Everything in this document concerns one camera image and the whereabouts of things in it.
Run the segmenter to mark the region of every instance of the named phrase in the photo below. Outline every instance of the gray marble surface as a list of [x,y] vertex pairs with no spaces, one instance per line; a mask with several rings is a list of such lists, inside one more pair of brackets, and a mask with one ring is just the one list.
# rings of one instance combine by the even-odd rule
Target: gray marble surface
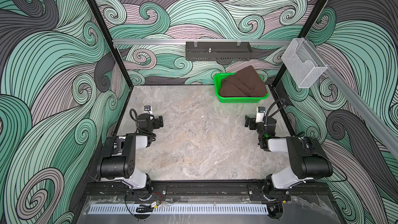
[[[137,150],[136,168],[152,180],[263,179],[287,167],[289,157],[261,150],[256,131],[244,122],[245,115],[256,116],[258,106],[273,102],[269,93],[257,104],[221,103],[214,86],[206,85],[135,86],[118,135],[136,130],[131,108],[141,114],[144,105],[151,105],[156,117],[163,116],[164,127],[154,131],[150,147]],[[289,136],[280,113],[274,118],[276,135]]]

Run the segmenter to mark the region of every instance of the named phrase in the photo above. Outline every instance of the white mesh basket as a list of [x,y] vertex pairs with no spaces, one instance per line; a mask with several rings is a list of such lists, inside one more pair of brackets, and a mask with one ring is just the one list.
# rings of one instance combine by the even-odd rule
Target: white mesh basket
[[326,70],[325,62],[313,49],[304,38],[295,38],[283,53],[282,61],[298,88],[311,87]]

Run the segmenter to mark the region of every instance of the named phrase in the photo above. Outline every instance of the wall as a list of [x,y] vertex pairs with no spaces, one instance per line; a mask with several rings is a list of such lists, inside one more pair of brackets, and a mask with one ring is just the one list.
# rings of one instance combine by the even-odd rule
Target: wall
[[[317,0],[96,0],[113,38],[288,39]],[[253,65],[267,83],[286,47],[255,46],[249,62],[188,62],[184,46],[122,45],[134,84],[213,84],[213,76]]]
[[[396,135],[398,0],[329,0],[308,38]],[[398,162],[323,75],[298,89],[286,72],[277,87],[296,132],[317,137],[347,174],[329,186],[348,223],[397,223]],[[337,170],[332,181],[343,179]]]
[[85,0],[0,8],[2,223],[71,222],[129,89]]

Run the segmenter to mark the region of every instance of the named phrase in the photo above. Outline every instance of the green plastic basket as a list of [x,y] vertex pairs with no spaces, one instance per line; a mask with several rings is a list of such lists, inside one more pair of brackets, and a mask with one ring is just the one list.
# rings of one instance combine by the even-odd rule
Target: green plastic basket
[[221,81],[230,75],[235,73],[218,73],[214,76],[214,87],[216,89],[216,95],[221,103],[258,103],[262,99],[268,97],[268,92],[264,97],[222,97],[218,94],[221,88]]

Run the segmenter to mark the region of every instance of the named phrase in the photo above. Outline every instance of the brown towel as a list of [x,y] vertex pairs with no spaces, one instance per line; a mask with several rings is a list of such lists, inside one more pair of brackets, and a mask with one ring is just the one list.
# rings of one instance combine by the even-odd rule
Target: brown towel
[[264,97],[267,87],[252,66],[245,67],[221,81],[222,97]]

